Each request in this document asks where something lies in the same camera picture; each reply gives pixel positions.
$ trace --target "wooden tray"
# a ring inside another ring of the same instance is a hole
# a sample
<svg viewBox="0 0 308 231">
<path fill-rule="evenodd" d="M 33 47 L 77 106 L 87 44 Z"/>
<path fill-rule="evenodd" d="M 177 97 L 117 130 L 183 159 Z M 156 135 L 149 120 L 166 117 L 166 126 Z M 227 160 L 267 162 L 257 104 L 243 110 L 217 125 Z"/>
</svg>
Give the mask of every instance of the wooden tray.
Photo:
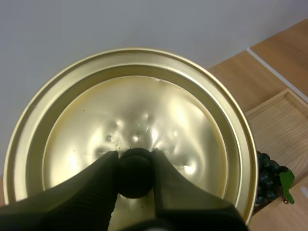
<svg viewBox="0 0 308 231">
<path fill-rule="evenodd" d="M 257 150 L 267 153 L 295 175 L 308 175 L 308 105 L 286 89 L 247 114 Z"/>
<path fill-rule="evenodd" d="M 275 200 L 255 214 L 250 231 L 295 230 L 306 231 L 308 226 L 308 176 L 290 189 L 295 203 Z"/>
</svg>

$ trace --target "wooden floor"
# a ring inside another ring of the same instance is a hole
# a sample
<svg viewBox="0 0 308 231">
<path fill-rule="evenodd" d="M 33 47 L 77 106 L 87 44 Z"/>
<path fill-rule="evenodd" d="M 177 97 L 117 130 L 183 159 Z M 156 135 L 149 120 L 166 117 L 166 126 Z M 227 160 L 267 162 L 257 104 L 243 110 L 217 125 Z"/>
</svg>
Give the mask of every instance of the wooden floor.
<svg viewBox="0 0 308 231">
<path fill-rule="evenodd" d="M 251 50 L 308 95 L 308 19 L 253 46 Z"/>
<path fill-rule="evenodd" d="M 246 51 L 210 68 L 209 71 L 227 87 L 244 112 L 287 88 Z"/>
</svg>

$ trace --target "dark grape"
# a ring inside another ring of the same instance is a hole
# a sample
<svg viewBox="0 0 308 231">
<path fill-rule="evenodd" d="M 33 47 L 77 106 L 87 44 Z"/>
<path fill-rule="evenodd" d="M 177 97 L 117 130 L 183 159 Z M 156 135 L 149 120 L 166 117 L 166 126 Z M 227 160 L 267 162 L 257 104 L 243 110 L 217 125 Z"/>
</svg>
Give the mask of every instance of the dark grape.
<svg viewBox="0 0 308 231">
<path fill-rule="evenodd" d="M 259 174 L 259 183 L 265 184 L 269 180 L 270 180 L 270 173 L 262 169 Z"/>
<path fill-rule="evenodd" d="M 287 172 L 289 169 L 286 166 L 280 166 L 279 173 Z"/>
<path fill-rule="evenodd" d="M 265 203 L 265 197 L 264 196 L 260 195 L 260 196 L 256 197 L 256 204 L 262 205 L 264 203 Z"/>
<path fill-rule="evenodd" d="M 266 153 L 262 153 L 262 154 L 261 154 L 261 157 L 262 157 L 262 159 L 268 159 L 268 160 L 270 160 L 270 156 L 267 155 Z"/>
<path fill-rule="evenodd" d="M 263 159 L 262 168 L 266 169 L 267 171 L 271 171 L 271 161 L 269 159 Z"/>
<path fill-rule="evenodd" d="M 258 158 L 258 167 L 259 167 L 259 170 L 262 168 L 263 166 L 263 161 L 261 158 Z"/>
<path fill-rule="evenodd" d="M 271 169 L 271 172 L 273 174 L 279 174 L 280 173 L 280 165 L 274 160 L 270 161 L 270 169 Z"/>
<path fill-rule="evenodd" d="M 265 191 L 265 197 L 270 200 L 270 201 L 273 201 L 275 200 L 277 197 L 278 197 L 278 194 L 275 190 L 273 189 L 267 189 Z"/>
<path fill-rule="evenodd" d="M 274 180 L 273 180 L 273 177 L 272 177 L 272 176 L 269 178 L 268 181 L 265 182 L 265 185 L 266 185 L 266 187 L 267 187 L 268 189 L 269 189 L 269 188 L 272 188 L 272 187 L 274 186 Z"/>
<path fill-rule="evenodd" d="M 274 176 L 273 177 L 274 186 L 281 187 L 280 177 Z"/>
<path fill-rule="evenodd" d="M 257 192 L 258 196 L 259 196 L 259 195 L 262 195 L 263 192 L 264 192 L 263 188 L 261 187 L 261 185 L 259 185 L 259 186 L 258 186 L 258 192 Z"/>
</svg>

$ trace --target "green leaf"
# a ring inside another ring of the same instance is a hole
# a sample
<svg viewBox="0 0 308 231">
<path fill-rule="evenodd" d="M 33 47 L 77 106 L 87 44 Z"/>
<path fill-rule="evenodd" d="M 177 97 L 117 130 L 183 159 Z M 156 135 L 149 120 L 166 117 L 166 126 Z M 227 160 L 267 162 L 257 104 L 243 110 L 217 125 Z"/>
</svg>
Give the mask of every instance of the green leaf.
<svg viewBox="0 0 308 231">
<path fill-rule="evenodd" d="M 293 181 L 295 179 L 293 172 L 291 170 L 288 170 L 287 172 L 282 172 L 279 174 L 279 177 L 285 198 L 287 199 L 288 202 L 294 204 L 294 199 L 289 192 L 290 188 L 292 187 Z"/>
</svg>

